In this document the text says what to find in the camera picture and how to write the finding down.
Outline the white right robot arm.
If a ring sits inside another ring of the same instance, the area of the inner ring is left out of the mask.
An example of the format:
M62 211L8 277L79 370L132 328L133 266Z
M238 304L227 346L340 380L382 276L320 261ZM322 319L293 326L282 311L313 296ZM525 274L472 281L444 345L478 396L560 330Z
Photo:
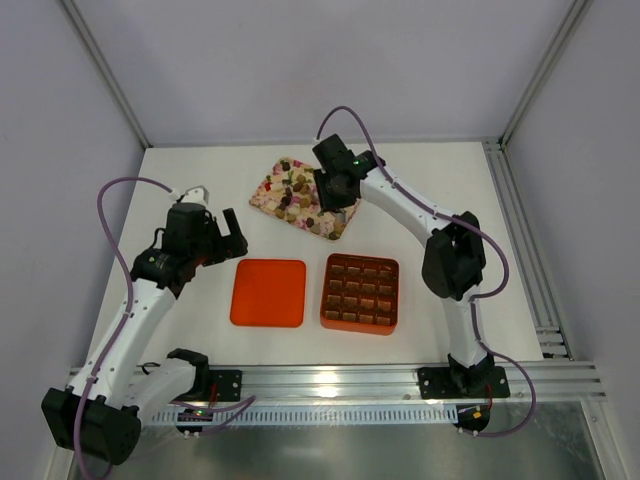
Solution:
M337 211L365 200L405 227L424 248L421 276L442 300L449 331L449 384L459 396L485 392L494 356L483 344L482 316L473 296L483 281L486 255L478 219L455 215L404 186L371 151L356 155L334 134L312 148L320 205Z

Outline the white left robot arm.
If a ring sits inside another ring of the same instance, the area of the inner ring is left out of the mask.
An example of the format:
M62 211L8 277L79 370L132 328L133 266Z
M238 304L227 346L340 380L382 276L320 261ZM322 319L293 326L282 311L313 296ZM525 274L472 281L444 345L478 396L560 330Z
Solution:
M224 210L223 216L228 234L201 204L171 206L165 226L156 231L160 246L136 257L126 296L98 347L64 388L49 389L42 400L57 446L120 465L153 415L175 399L200 400L211 392L208 357L184 348L170 351L146 379L137 384L130 379L197 269L247 254L234 210Z

